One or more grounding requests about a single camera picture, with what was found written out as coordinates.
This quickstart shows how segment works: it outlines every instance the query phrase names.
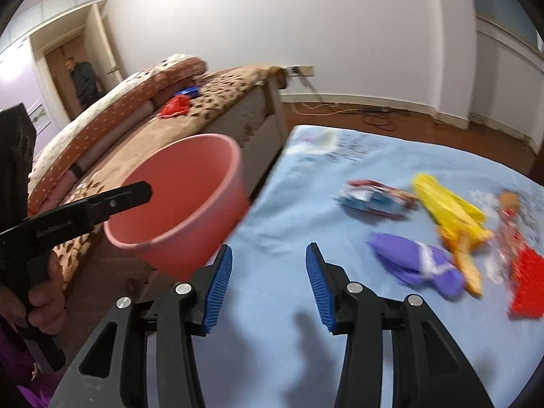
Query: purple toy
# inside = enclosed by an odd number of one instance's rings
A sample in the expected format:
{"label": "purple toy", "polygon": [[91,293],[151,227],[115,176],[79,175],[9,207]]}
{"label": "purple toy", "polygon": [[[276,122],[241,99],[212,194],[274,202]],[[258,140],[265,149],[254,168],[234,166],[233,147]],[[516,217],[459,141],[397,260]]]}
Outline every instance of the purple toy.
{"label": "purple toy", "polygon": [[384,267],[401,281],[420,287],[427,281],[447,298],[464,288],[464,276],[444,250],[387,233],[372,233],[367,241]]}

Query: yellow toy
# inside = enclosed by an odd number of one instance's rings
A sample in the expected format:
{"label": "yellow toy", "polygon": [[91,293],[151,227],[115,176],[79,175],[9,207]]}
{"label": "yellow toy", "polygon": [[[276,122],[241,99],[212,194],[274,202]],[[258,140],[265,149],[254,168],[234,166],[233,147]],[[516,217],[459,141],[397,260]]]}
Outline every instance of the yellow toy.
{"label": "yellow toy", "polygon": [[493,236],[493,232],[481,226],[485,215],[428,174],[416,175],[412,184],[421,203],[437,222],[438,232],[452,252],[455,265],[464,274],[466,289],[481,296],[481,275],[470,252]]}

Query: table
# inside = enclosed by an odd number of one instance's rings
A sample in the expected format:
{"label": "table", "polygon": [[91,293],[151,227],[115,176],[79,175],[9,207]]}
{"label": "table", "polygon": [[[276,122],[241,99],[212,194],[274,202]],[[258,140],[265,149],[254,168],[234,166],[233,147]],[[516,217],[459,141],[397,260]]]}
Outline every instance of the table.
{"label": "table", "polygon": [[[317,242],[325,260],[378,296],[402,300],[413,289],[389,275],[366,246],[372,231],[440,246],[420,205],[406,221],[347,209],[334,197],[347,180],[372,179],[412,191],[419,172],[480,207],[497,225],[496,194],[517,191],[530,244],[542,250],[544,189],[485,158],[419,142],[320,126],[293,129],[259,198],[228,238],[233,269],[219,322],[194,338],[208,408],[332,408],[346,336],[321,324],[306,275],[305,250]],[[417,291],[450,331],[496,408],[507,408],[544,355],[544,322],[511,321],[510,291],[485,273],[492,250],[478,250],[483,298],[455,302],[432,287]],[[392,401],[391,338],[384,332],[382,408]]]}

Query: open door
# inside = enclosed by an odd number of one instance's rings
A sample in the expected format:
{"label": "open door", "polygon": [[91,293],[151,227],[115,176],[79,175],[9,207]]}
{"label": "open door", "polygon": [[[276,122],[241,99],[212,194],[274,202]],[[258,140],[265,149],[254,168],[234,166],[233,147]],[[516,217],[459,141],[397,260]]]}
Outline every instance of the open door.
{"label": "open door", "polygon": [[85,23],[85,48],[104,93],[109,92],[123,81],[108,37],[105,34],[99,6],[96,3],[92,5]]}

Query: hand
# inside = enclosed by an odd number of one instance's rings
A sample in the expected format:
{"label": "hand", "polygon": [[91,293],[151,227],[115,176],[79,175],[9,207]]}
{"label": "hand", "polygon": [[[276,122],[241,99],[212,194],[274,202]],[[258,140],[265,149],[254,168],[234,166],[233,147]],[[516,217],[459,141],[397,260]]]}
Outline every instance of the hand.
{"label": "hand", "polygon": [[[28,293],[28,299],[36,308],[28,315],[29,322],[48,335],[56,335],[66,324],[64,310],[63,274],[59,259],[53,253],[49,258],[50,279]],[[24,319],[26,310],[15,294],[0,285],[0,316],[13,324],[16,319]]]}

